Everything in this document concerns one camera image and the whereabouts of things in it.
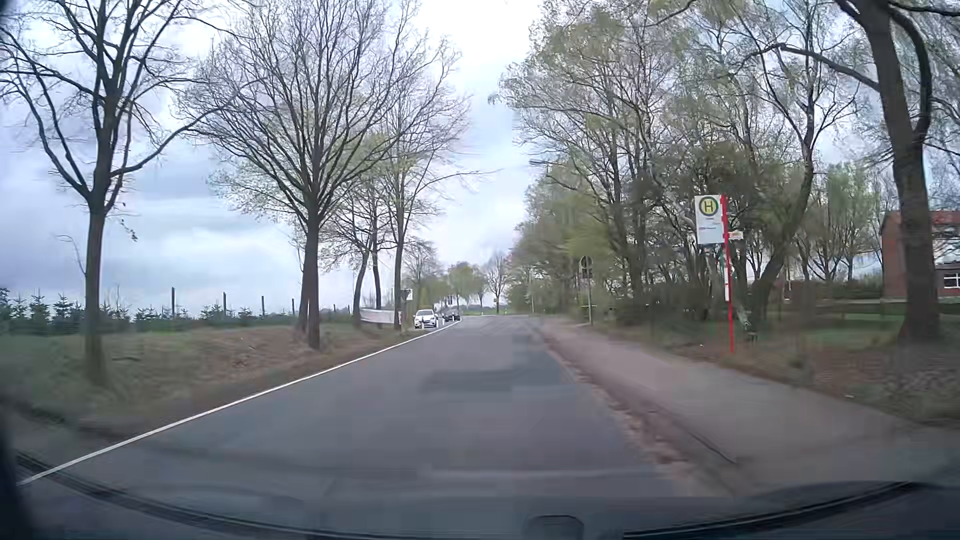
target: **white car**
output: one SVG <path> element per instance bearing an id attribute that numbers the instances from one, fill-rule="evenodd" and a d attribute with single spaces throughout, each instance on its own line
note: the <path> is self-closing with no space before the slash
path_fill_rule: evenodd
<path id="1" fill-rule="evenodd" d="M 414 328 L 437 328 L 437 314 L 433 309 L 421 309 L 414 315 Z"/>

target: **windshield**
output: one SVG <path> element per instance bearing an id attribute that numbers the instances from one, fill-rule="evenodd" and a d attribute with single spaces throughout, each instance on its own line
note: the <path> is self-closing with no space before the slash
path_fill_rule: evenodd
<path id="1" fill-rule="evenodd" d="M 948 485 L 956 5 L 0 0 L 29 513 L 518 538 Z"/>

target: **road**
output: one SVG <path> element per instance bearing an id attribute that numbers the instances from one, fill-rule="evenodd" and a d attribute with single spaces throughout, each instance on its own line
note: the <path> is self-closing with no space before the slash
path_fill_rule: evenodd
<path id="1" fill-rule="evenodd" d="M 64 473 L 298 526 L 333 501 L 663 497 L 674 489 L 518 316 L 465 317 Z M 25 491 L 41 501 L 54 484 L 39 479 Z"/>

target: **field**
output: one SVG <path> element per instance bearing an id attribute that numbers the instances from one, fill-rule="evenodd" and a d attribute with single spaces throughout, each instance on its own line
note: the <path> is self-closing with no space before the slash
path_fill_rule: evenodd
<path id="1" fill-rule="evenodd" d="M 2 335 L 0 392 L 21 413 L 150 425 L 157 415 L 193 414 L 402 339 L 345 323 L 322 329 L 321 352 L 288 326 L 108 334 L 110 390 L 84 379 L 80 336 Z"/>

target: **red pole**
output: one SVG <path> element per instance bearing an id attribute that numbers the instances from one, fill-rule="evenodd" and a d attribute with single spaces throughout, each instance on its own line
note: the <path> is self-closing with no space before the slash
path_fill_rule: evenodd
<path id="1" fill-rule="evenodd" d="M 730 227 L 727 224 L 727 196 L 720 195 L 720 208 L 723 211 L 723 251 L 726 254 L 724 268 L 723 293 L 727 297 L 727 326 L 730 332 L 730 352 L 733 353 L 733 282 L 730 269 Z"/>

